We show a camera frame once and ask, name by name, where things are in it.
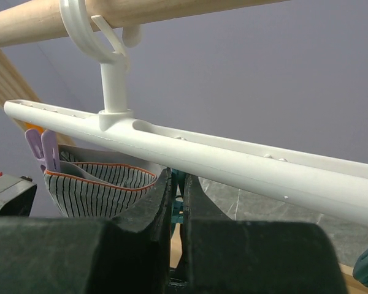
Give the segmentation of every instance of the wooden rod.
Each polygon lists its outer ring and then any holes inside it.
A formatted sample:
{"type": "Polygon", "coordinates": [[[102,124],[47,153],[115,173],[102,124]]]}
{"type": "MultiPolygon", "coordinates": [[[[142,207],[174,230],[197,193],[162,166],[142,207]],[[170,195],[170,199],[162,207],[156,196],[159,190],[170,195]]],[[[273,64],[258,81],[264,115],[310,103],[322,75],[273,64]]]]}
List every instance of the wooden rod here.
{"type": "MultiPolygon", "coordinates": [[[[90,16],[113,28],[286,0],[86,0],[90,16]]],[[[0,47],[67,36],[59,0],[33,0],[0,12],[0,47]]]]}
{"type": "MultiPolygon", "coordinates": [[[[0,107],[12,99],[25,99],[41,102],[37,94],[31,89],[30,85],[13,66],[8,57],[0,50],[0,107]]],[[[28,126],[21,121],[13,121],[22,129],[27,130],[28,126]]],[[[60,144],[75,146],[74,141],[65,135],[57,134],[57,141],[60,144]]]]}

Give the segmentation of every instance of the purple clothespin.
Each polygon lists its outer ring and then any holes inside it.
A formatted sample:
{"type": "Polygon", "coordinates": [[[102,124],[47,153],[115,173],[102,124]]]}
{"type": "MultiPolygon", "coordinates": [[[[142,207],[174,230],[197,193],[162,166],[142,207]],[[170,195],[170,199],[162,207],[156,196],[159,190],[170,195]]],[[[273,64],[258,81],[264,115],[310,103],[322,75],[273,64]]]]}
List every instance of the purple clothespin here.
{"type": "Polygon", "coordinates": [[[45,130],[42,135],[36,129],[29,129],[25,137],[34,157],[40,163],[42,172],[60,172],[60,159],[57,147],[56,133],[45,130]]]}

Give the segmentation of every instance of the orange clothespin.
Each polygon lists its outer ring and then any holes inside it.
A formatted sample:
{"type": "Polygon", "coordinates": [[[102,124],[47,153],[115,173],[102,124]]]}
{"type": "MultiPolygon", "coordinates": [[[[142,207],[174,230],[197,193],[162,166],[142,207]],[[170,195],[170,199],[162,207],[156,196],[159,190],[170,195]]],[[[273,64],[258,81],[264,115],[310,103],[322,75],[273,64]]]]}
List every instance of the orange clothespin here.
{"type": "Polygon", "coordinates": [[[33,125],[33,124],[29,124],[28,122],[25,122],[25,124],[26,124],[26,127],[27,127],[28,129],[36,129],[36,130],[38,130],[38,132],[39,132],[40,134],[42,134],[42,133],[44,132],[44,129],[43,129],[43,128],[41,128],[41,127],[39,127],[39,126],[35,126],[35,125],[33,125]]]}

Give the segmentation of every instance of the gray plastic object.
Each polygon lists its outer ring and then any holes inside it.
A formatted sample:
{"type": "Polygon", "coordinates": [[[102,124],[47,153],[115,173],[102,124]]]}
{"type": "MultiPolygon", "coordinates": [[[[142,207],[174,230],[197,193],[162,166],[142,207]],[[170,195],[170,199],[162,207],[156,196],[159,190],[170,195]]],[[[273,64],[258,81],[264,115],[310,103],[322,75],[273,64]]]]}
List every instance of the gray plastic object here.
{"type": "Polygon", "coordinates": [[[29,216],[37,184],[27,178],[0,177],[0,216],[29,216]]]}

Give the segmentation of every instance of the fabric pocket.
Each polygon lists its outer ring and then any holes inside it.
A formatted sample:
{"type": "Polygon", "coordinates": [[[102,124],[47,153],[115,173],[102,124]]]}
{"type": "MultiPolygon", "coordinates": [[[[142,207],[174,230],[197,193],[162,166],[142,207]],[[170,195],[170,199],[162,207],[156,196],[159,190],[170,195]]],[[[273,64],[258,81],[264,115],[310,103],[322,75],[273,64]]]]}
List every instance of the fabric pocket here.
{"type": "Polygon", "coordinates": [[[163,169],[118,152],[58,149],[61,171],[46,170],[44,180],[65,217],[118,216],[147,194],[163,169]]]}

